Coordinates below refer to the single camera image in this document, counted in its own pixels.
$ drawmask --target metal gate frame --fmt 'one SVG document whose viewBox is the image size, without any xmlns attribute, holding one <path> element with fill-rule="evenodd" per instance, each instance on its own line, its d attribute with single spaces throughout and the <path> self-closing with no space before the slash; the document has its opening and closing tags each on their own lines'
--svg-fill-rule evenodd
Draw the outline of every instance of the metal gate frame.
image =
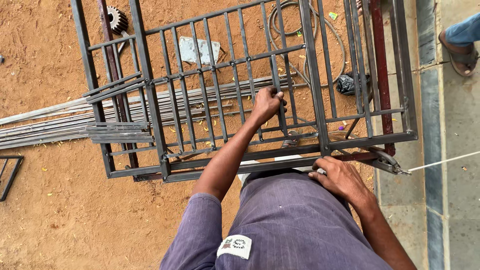
<svg viewBox="0 0 480 270">
<path fill-rule="evenodd" d="M 395 62 L 398 78 L 398 89 L 399 89 L 399 99 L 400 99 L 400 108 L 391 109 L 390 107 L 390 97 L 388 89 L 388 77 L 386 73 L 386 55 L 385 55 L 385 45 L 384 45 L 384 34 L 383 34 L 383 22 L 382 22 L 382 13 L 379 0 L 372 0 L 372 29 L 373 29 L 373 38 L 370 28 L 369 20 L 369 10 L 368 5 L 363 5 L 364 10 L 364 26 L 365 26 L 365 42 L 367 47 L 367 63 L 369 65 L 369 70 L 371 73 L 371 93 L 368 93 L 368 87 L 366 82 L 366 72 L 365 72 L 365 62 L 363 52 L 361 50 L 361 36 L 360 36 L 360 27 L 359 27 L 359 17 L 356 12 L 356 3 L 353 0 L 344 0 L 345 16 L 347 22 L 347 34 L 348 34 L 348 43 L 349 51 L 351 56 L 352 70 L 354 74 L 355 82 L 355 96 L 356 96 L 356 106 L 357 114 L 349 115 L 344 117 L 336 116 L 336 107 L 335 107 L 335 96 L 334 88 L 331 76 L 328 44 L 326 39 L 326 29 L 324 23 L 323 6 L 322 0 L 317 0 L 319 7 L 319 18 L 320 18 L 320 29 L 322 33 L 322 43 L 324 47 L 324 58 L 326 64 L 327 72 L 327 81 L 328 81 L 328 90 L 330 94 L 330 102 L 332 105 L 332 118 L 325 117 L 324 103 L 322 99 L 321 92 L 321 83 L 318 73 L 318 65 L 316 61 L 316 50 L 314 43 L 313 30 L 311 27 L 304 27 L 305 25 L 311 25 L 311 12 L 310 8 L 313 7 L 309 4 L 308 0 L 299 0 L 300 7 L 300 22 L 303 26 L 303 44 L 298 44 L 295 46 L 287 47 L 285 31 L 283 29 L 283 19 L 282 12 L 280 10 L 280 0 L 276 0 L 276 8 L 278 12 L 278 21 L 279 21 L 279 30 L 282 42 L 282 48 L 277 50 L 272 50 L 267 25 L 267 17 L 265 12 L 265 3 L 271 2 L 273 0 L 256 0 L 250 3 L 242 4 L 236 7 L 226 8 L 220 11 L 211 12 L 205 15 L 197 16 L 191 19 L 186 19 L 180 22 L 171 23 L 166 26 L 161 26 L 153 28 L 150 30 L 144 29 L 144 24 L 142 20 L 142 13 L 140 9 L 140 3 L 138 0 L 129 0 L 130 9 L 132 15 L 132 22 L 135 34 L 117 38 L 112 40 L 111 29 L 105 27 L 105 18 L 107 18 L 105 2 L 98 0 L 99 8 L 101 11 L 101 20 L 103 22 L 103 30 L 107 42 L 96 44 L 91 46 L 88 32 L 86 28 L 86 22 L 82 7 L 81 0 L 71 0 L 72 2 L 72 12 L 75 20 L 75 26 L 78 33 L 79 45 L 82 54 L 84 70 L 86 74 L 86 80 L 89 91 L 84 94 L 87 97 L 89 104 L 92 104 L 95 120 L 98 123 L 105 122 L 105 115 L 103 112 L 103 106 L 101 101 L 111 98 L 114 103 L 114 109 L 116 112 L 117 122 L 134 122 L 136 119 L 130 117 L 129 104 L 125 102 L 126 93 L 138 90 L 140 93 L 140 101 L 142 104 L 142 109 L 144 111 L 144 118 L 138 119 L 136 121 L 142 122 L 151 122 L 151 127 L 153 129 L 153 134 L 155 136 L 155 143 L 151 143 L 149 147 L 138 148 L 135 143 L 125 143 L 122 144 L 122 151 L 112 152 L 110 144 L 100 144 L 102 150 L 102 157 L 104 160 L 106 173 L 108 178 L 116 178 L 123 176 L 133 176 L 135 181 L 142 180 L 152 180 L 152 179 L 163 179 L 164 183 L 177 182 L 198 179 L 202 173 L 202 169 L 195 170 L 194 168 L 203 167 L 208 164 L 210 159 L 201 159 L 201 160 L 191 160 L 191 161 L 173 161 L 170 162 L 169 158 L 172 157 L 182 157 L 192 154 L 198 154 L 203 152 L 211 152 L 219 150 L 220 147 L 215 146 L 216 139 L 223 139 L 224 142 L 228 141 L 229 137 L 232 137 L 234 134 L 227 134 L 224 115 L 222 111 L 221 103 L 221 93 L 219 90 L 218 80 L 217 80 L 217 70 L 220 68 L 230 67 L 233 69 L 235 76 L 237 98 L 239 101 L 240 115 L 242 123 L 244 122 L 243 107 L 241 101 L 241 92 L 238 86 L 238 74 L 236 66 L 241 63 L 247 65 L 247 71 L 249 76 L 249 84 L 251 89 L 251 96 L 254 101 L 255 99 L 255 88 L 253 85 L 252 77 L 252 68 L 251 62 L 268 58 L 270 61 L 270 69 L 272 72 L 272 82 L 277 91 L 282 91 L 279 83 L 279 75 L 277 70 L 276 55 L 282 55 L 285 61 L 285 66 L 288 67 L 288 53 L 304 50 L 305 55 L 308 60 L 308 73 L 310 78 L 310 89 L 312 92 L 313 107 L 315 111 L 315 121 L 298 123 L 296 112 L 295 112 L 295 101 L 293 97 L 293 88 L 292 80 L 289 68 L 286 68 L 286 77 L 288 81 L 288 89 L 292 104 L 292 114 L 294 124 L 287 125 L 286 118 L 283 113 L 283 110 L 279 111 L 279 126 L 271 128 L 260 128 L 257 132 L 259 140 L 250 142 L 250 145 L 282 141 L 285 139 L 300 139 L 303 137 L 316 136 L 318 137 L 318 144 L 299 146 L 294 148 L 285 148 L 285 149 L 274 149 L 253 153 L 246 153 L 243 156 L 242 160 L 258 160 L 258 159 L 267 159 L 274 158 L 279 156 L 287 156 L 294 154 L 306 154 L 306 153 L 317 153 L 320 152 L 322 156 L 331 155 L 332 151 L 339 150 L 342 151 L 343 155 L 335 155 L 334 157 L 339 160 L 359 160 L 364 163 L 370 164 L 375 167 L 379 167 L 383 170 L 390 171 L 392 173 L 399 173 L 398 164 L 392 164 L 393 162 L 387 157 L 385 158 L 385 153 L 390 156 L 395 154 L 395 147 L 393 143 L 404 142 L 417 140 L 417 122 L 415 115 L 415 103 L 413 96 L 413 85 L 411 79 L 411 70 L 409 62 L 409 53 L 408 53 L 408 42 L 407 42 L 407 30 L 405 22 L 405 11 L 403 6 L 403 0 L 390 0 L 392 3 L 391 9 L 391 26 L 393 33 L 394 41 L 394 51 L 395 51 Z M 267 52 L 250 55 L 248 52 L 245 28 L 243 25 L 243 16 L 242 10 L 250 7 L 260 6 L 265 29 L 265 39 Z M 237 12 L 239 15 L 240 21 L 240 30 L 242 35 L 242 42 L 244 48 L 244 57 L 235 58 L 233 54 L 233 45 L 232 38 L 230 33 L 230 26 L 228 22 L 228 14 L 232 12 Z M 227 27 L 227 36 L 229 41 L 229 48 L 231 54 L 231 60 L 226 62 L 221 62 L 213 64 L 210 66 L 202 66 L 200 63 L 200 57 L 198 58 L 198 68 L 195 70 L 183 71 L 182 62 L 180 59 L 180 49 L 177 41 L 177 28 L 180 26 L 190 25 L 192 30 L 193 40 L 196 39 L 195 25 L 196 22 L 203 22 L 205 35 L 207 39 L 208 49 L 210 51 L 210 57 L 213 58 L 212 48 L 210 43 L 210 33 L 208 30 L 208 19 L 224 16 L 224 20 Z M 168 59 L 168 52 L 165 42 L 165 31 L 172 31 L 174 38 L 174 46 L 179 66 L 179 72 L 172 74 L 170 70 L 170 64 Z M 150 55 L 146 43 L 146 36 L 159 34 L 160 41 L 162 43 L 162 50 L 165 60 L 165 68 L 167 71 L 167 76 L 154 78 L 152 73 L 152 68 L 150 64 Z M 122 68 L 119 61 L 119 53 L 117 45 L 122 42 L 129 42 L 132 48 L 132 59 L 135 68 L 135 73 L 129 76 L 123 77 Z M 107 71 L 108 84 L 99 87 L 98 80 L 96 77 L 96 70 L 93 61 L 92 52 L 95 50 L 102 50 L 105 67 Z M 140 66 L 139 61 L 137 60 L 138 51 L 140 57 Z M 199 54 L 198 46 L 195 46 L 195 51 L 197 55 Z M 208 96 L 206 93 L 206 86 L 204 82 L 204 73 L 211 72 L 214 82 L 214 89 L 216 94 L 216 100 L 218 102 L 219 109 L 219 118 L 220 125 L 222 129 L 222 135 L 214 136 L 211 116 L 208 108 Z M 208 138 L 196 138 L 194 129 L 192 127 L 193 120 L 190 113 L 190 104 L 188 102 L 188 93 L 185 84 L 185 77 L 196 75 L 199 78 L 202 96 L 205 105 L 205 116 L 206 122 L 209 129 Z M 180 114 L 177 105 L 177 99 L 173 91 L 173 81 L 180 80 L 181 91 L 184 100 L 185 107 L 185 117 L 186 123 L 189 128 L 190 140 L 185 141 L 183 139 L 182 133 L 177 132 L 176 143 L 167 144 L 165 142 L 165 137 L 162 128 L 162 119 L 160 111 L 158 108 L 158 101 L 156 98 L 156 88 L 158 84 L 167 84 L 168 90 L 170 92 L 170 102 L 172 105 L 173 120 L 177 130 L 181 130 L 180 123 Z M 147 100 L 142 98 L 146 92 Z M 370 101 L 373 100 L 373 111 L 370 110 Z M 392 113 L 400 112 L 403 131 L 400 133 L 394 133 L 392 128 Z M 383 125 L 383 135 L 373 135 L 372 131 L 372 116 L 382 116 L 382 125 Z M 354 126 L 359 119 L 364 118 L 367 126 L 367 137 L 348 139 L 348 135 L 345 136 L 343 140 L 331 141 L 328 136 L 327 123 L 339 122 L 343 120 L 355 119 L 354 124 L 351 126 L 348 134 L 353 130 Z M 290 136 L 288 135 L 288 129 L 298 128 L 302 126 L 316 126 L 317 131 L 313 133 L 306 133 L 301 135 Z M 263 139 L 262 134 L 265 132 L 271 132 L 281 130 L 283 131 L 282 137 Z M 211 147 L 204 149 L 197 149 L 196 144 L 199 142 L 210 141 Z M 184 145 L 191 145 L 190 151 L 185 151 Z M 385 149 L 379 149 L 372 147 L 375 145 L 385 145 Z M 168 149 L 168 147 L 178 146 L 179 151 L 173 153 Z M 362 153 L 353 153 L 349 154 L 343 149 L 362 147 L 368 152 Z M 136 159 L 136 153 L 146 150 L 156 150 L 158 155 L 158 165 L 139 167 L 138 161 Z M 131 164 L 127 166 L 125 170 L 116 170 L 113 157 L 119 154 L 128 154 L 130 156 Z M 297 160 L 284 160 L 284 161 L 273 161 L 273 162 L 263 162 L 256 164 L 241 165 L 239 167 L 238 173 L 246 172 L 259 172 L 264 170 L 271 169 L 282 169 L 282 168 L 292 168 L 292 167 L 301 167 L 301 166 L 310 166 L 313 164 L 314 160 L 318 157 L 309 157 L 302 158 Z M 190 169 L 190 171 L 175 172 L 177 170 Z"/>
</svg>

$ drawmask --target gear teeth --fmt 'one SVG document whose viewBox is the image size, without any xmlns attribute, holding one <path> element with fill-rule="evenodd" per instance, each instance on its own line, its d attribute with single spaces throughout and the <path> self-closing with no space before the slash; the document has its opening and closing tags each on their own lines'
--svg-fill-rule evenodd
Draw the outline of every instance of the gear teeth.
<svg viewBox="0 0 480 270">
<path fill-rule="evenodd" d="M 118 8 L 113 6 L 107 6 L 108 16 L 110 20 L 110 27 L 112 32 L 121 36 L 122 31 L 127 31 L 128 19 L 125 13 L 121 12 Z"/>
</svg>

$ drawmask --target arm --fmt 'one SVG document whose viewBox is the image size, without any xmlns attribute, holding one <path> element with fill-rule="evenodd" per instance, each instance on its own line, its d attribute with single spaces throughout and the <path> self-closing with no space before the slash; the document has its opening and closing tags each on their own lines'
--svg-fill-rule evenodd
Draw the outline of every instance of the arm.
<svg viewBox="0 0 480 270">
<path fill-rule="evenodd" d="M 223 200 L 232 185 L 243 153 L 258 128 L 278 112 L 280 103 L 285 106 L 283 92 L 274 93 L 273 87 L 265 87 L 255 96 L 252 114 L 238 132 L 220 149 L 208 163 L 193 188 L 192 195 L 208 193 Z"/>
<path fill-rule="evenodd" d="M 416 270 L 380 211 L 375 195 L 365 186 L 355 167 L 324 157 L 317 159 L 312 166 L 313 170 L 318 168 L 324 169 L 328 176 L 319 172 L 311 172 L 308 176 L 352 205 L 360 217 L 363 234 L 375 253 L 395 270 Z"/>
</svg>

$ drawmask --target hose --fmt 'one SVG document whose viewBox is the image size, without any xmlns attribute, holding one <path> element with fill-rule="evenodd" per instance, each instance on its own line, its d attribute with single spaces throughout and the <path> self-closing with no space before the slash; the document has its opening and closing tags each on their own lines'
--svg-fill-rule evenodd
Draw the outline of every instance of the hose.
<svg viewBox="0 0 480 270">
<path fill-rule="evenodd" d="M 299 3 L 295 0 L 284 0 L 283 2 L 280 2 L 280 10 L 284 7 L 287 7 L 287 6 L 290 6 L 290 5 L 299 5 Z M 313 14 L 313 24 L 314 24 L 314 29 L 313 29 L 313 39 L 315 40 L 316 38 L 316 35 L 317 35 L 317 26 L 318 26 L 318 12 L 313 8 L 312 6 L 312 0 L 309 0 L 309 7 L 310 7 L 310 12 L 312 12 Z M 267 24 L 268 24 L 268 34 L 270 36 L 270 41 L 272 42 L 272 45 L 273 47 L 275 48 L 275 50 L 278 50 L 278 46 L 276 45 L 276 43 L 274 42 L 273 38 L 272 38 L 272 32 L 271 30 L 274 29 L 275 32 L 277 32 L 278 34 L 280 34 L 280 31 L 279 29 L 276 27 L 275 25 L 275 17 L 277 16 L 277 11 L 276 9 L 273 9 L 273 11 L 268 15 L 268 20 L 267 20 Z M 338 36 L 338 33 L 335 31 L 335 29 L 333 28 L 333 26 L 329 23 L 329 21 L 325 18 L 325 24 L 330 28 L 330 30 L 332 31 L 332 33 L 335 35 L 336 39 L 338 40 L 338 44 L 340 45 L 340 48 L 342 50 L 342 68 L 340 69 L 340 72 L 338 73 L 337 77 L 333 80 L 333 83 L 337 82 L 338 78 L 340 77 L 340 75 L 343 73 L 343 71 L 345 70 L 345 47 L 343 46 L 343 42 L 342 42 L 342 39 L 340 38 L 340 36 Z M 298 31 L 300 31 L 302 29 L 302 27 L 300 26 L 297 30 L 295 31 L 292 31 L 292 32 L 286 32 L 285 35 L 286 36 L 291 36 L 291 35 L 295 35 Z M 308 84 L 308 86 L 310 87 L 310 80 L 309 78 L 307 77 L 306 75 L 306 66 L 307 66 L 307 58 L 305 57 L 305 60 L 303 61 L 303 69 L 302 71 L 303 72 L 300 72 L 295 66 L 292 65 L 292 63 L 288 63 L 290 65 L 290 67 L 297 72 L 297 74 L 302 78 L 302 80 Z M 325 87 L 325 86 L 328 86 L 328 84 L 323 84 L 323 85 L 320 85 L 321 87 Z"/>
</svg>

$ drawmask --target white patch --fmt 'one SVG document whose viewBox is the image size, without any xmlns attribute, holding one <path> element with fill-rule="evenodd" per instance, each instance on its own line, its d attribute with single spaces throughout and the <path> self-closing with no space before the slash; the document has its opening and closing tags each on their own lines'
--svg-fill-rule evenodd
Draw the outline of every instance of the white patch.
<svg viewBox="0 0 480 270">
<path fill-rule="evenodd" d="M 248 259 L 250 256 L 250 248 L 252 247 L 252 240 L 243 235 L 231 235 L 225 238 L 218 247 L 216 257 L 224 253 L 239 256 L 243 259 Z"/>
</svg>

